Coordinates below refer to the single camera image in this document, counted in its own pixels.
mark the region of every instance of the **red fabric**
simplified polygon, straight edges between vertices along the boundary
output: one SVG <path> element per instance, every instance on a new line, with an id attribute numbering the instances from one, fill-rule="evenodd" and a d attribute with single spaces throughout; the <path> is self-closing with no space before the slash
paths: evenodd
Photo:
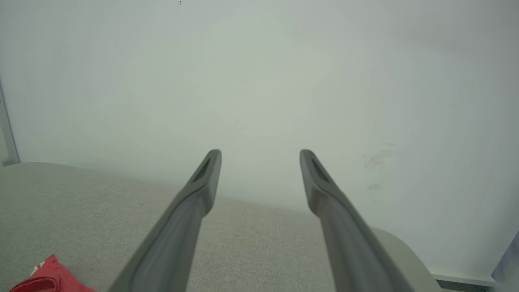
<path id="1" fill-rule="evenodd" d="M 95 292 L 81 284 L 68 269 L 58 262 L 55 255 L 45 259 L 45 263 L 27 280 L 22 281 L 9 292 Z"/>

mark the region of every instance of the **white baseboard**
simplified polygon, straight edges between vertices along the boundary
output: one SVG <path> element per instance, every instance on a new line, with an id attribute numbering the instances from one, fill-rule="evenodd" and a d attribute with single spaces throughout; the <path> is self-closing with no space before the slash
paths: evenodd
<path id="1" fill-rule="evenodd" d="M 436 280 L 472 284 L 472 285 L 489 286 L 489 287 L 494 287 L 494 285 L 496 283 L 496 281 L 494 281 L 494 279 L 490 276 L 474 278 L 474 277 L 469 277 L 469 276 L 458 276 L 458 275 L 447 276 L 447 275 L 441 275 L 438 273 L 432 273 L 432 276 Z"/>

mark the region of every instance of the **gray fabric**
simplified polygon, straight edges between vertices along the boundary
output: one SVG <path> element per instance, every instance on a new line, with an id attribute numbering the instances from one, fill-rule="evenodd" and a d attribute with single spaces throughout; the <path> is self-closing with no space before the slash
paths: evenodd
<path id="1" fill-rule="evenodd" d="M 106 291 L 181 186 L 46 163 L 0 169 L 0 291 L 55 253 Z M 375 230 L 420 292 L 441 291 L 418 257 Z M 318 219 L 218 194 L 204 218 L 188 291 L 334 291 Z"/>

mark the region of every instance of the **red garment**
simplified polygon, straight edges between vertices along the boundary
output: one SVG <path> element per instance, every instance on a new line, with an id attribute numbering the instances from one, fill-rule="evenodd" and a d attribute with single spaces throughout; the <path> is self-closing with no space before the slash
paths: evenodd
<path id="1" fill-rule="evenodd" d="M 37 268 L 29 279 L 20 282 L 9 292 L 95 292 L 74 278 L 55 255 L 50 255 Z"/>

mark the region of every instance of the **gray upholstery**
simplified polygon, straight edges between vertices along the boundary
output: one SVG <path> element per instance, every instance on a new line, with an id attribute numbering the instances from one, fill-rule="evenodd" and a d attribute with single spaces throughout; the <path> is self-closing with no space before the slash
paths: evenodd
<path id="1" fill-rule="evenodd" d="M 84 284 L 106 291 L 180 188 L 47 163 L 0 169 L 0 291 L 53 253 Z M 202 223 L 189 291 L 335 290 L 310 211 L 223 195 Z M 416 291 L 441 291 L 401 240 L 375 233 Z"/>

